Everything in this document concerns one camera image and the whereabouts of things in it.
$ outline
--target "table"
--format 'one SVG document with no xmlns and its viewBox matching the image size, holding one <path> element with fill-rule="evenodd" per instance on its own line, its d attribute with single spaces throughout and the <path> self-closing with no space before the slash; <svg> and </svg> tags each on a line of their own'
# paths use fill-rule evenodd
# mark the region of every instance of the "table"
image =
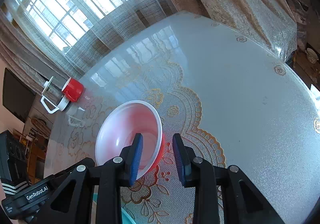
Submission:
<svg viewBox="0 0 320 224">
<path fill-rule="evenodd" d="M 194 190 L 182 188 L 177 177 L 175 132 L 212 164 L 238 165 L 285 223 L 302 223 L 316 203 L 315 99 L 288 66 L 241 33 L 179 12 L 120 45 L 80 81 L 80 101 L 54 123 L 45 176 L 94 158 L 108 114 L 126 101 L 144 100 L 161 117 L 166 150 L 157 168 L 121 189 L 122 207 L 137 223 L 192 223 Z"/>
</svg>

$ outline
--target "bowl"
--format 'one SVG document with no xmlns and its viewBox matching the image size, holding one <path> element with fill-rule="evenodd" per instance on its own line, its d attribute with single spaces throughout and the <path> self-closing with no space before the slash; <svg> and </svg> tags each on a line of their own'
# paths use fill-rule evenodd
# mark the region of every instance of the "bowl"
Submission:
<svg viewBox="0 0 320 224">
<path fill-rule="evenodd" d="M 164 152 L 164 135 L 156 109 L 144 101 L 130 101 L 118 106 L 103 122 L 96 140 L 98 165 L 119 156 L 130 146 L 136 133 L 143 136 L 143 150 L 137 179 L 151 171 Z"/>
<path fill-rule="evenodd" d="M 306 55 L 307 55 L 308 61 L 311 62 L 312 64 L 315 64 L 316 61 L 319 60 L 318 55 L 311 48 L 307 48 Z"/>
</svg>

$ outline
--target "mug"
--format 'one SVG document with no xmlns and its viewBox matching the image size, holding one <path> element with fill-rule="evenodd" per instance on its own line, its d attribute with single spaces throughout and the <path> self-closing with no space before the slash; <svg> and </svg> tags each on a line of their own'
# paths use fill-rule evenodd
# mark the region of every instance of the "mug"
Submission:
<svg viewBox="0 0 320 224">
<path fill-rule="evenodd" d="M 69 78 L 62 88 L 62 92 L 71 102 L 77 102 L 83 90 L 83 85 L 73 78 Z"/>
</svg>

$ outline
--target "silver bolt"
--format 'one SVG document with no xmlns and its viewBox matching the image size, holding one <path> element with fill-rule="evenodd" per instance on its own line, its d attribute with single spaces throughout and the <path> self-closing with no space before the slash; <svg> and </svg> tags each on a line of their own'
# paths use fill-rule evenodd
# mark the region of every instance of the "silver bolt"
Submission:
<svg viewBox="0 0 320 224">
<path fill-rule="evenodd" d="M 85 170 L 85 166 L 83 164 L 77 167 L 77 171 L 84 171 L 84 170 Z"/>
<path fill-rule="evenodd" d="M 115 163 L 121 163 L 121 162 L 122 162 L 122 157 L 117 156 L 117 157 L 113 158 L 113 162 L 115 162 Z"/>
<path fill-rule="evenodd" d="M 238 172 L 239 171 L 239 168 L 237 166 L 235 166 L 235 165 L 230 166 L 229 169 L 230 169 L 231 172 Z"/>
<path fill-rule="evenodd" d="M 195 158 L 193 158 L 193 161 L 195 162 L 195 163 L 202 163 L 202 161 L 203 161 L 203 159 L 201 158 L 201 157 L 195 157 Z"/>
</svg>

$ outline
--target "television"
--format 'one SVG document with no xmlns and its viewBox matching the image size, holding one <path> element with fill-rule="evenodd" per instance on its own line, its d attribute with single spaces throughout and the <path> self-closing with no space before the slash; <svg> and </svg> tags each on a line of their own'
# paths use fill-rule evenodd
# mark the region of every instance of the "television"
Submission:
<svg viewBox="0 0 320 224">
<path fill-rule="evenodd" d="M 35 96 L 35 92 L 15 76 L 12 71 L 5 68 L 2 104 L 23 123 L 27 120 Z"/>
</svg>

